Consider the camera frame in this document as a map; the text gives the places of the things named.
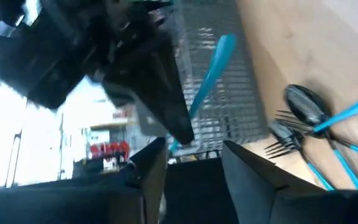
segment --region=metal grate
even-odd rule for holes
[[[178,155],[220,150],[223,140],[238,144],[265,138],[269,131],[237,4],[233,0],[177,0],[175,22],[178,64],[190,107],[209,67],[220,36],[237,37],[234,55],[222,78],[192,121],[195,140]]]

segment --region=wooden surface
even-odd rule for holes
[[[237,0],[269,119],[286,109],[282,90],[288,83],[319,93],[333,113],[358,100],[358,0]],[[358,144],[358,116],[332,128]],[[273,139],[248,144],[263,155]],[[324,140],[308,138],[305,151],[339,189],[354,189]],[[358,153],[341,148],[358,175]],[[318,182],[298,154],[273,160],[310,182]]]

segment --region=wire rack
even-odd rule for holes
[[[188,108],[220,36],[233,33],[237,37],[230,64],[192,120],[195,140],[189,146],[180,146],[175,155],[221,150],[223,140],[244,144],[266,138],[267,119],[236,2],[176,0],[174,18],[177,63]]]

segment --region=wooden table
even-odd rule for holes
[[[338,113],[358,100],[358,1],[238,0],[259,89],[269,119],[285,109],[282,90],[288,83],[319,93]],[[332,128],[358,144],[358,116]],[[273,139],[246,147],[263,155]],[[308,139],[305,151],[340,189],[354,189],[350,178],[324,140]],[[358,153],[341,148],[358,175]],[[318,182],[298,154],[274,160],[298,177]]]

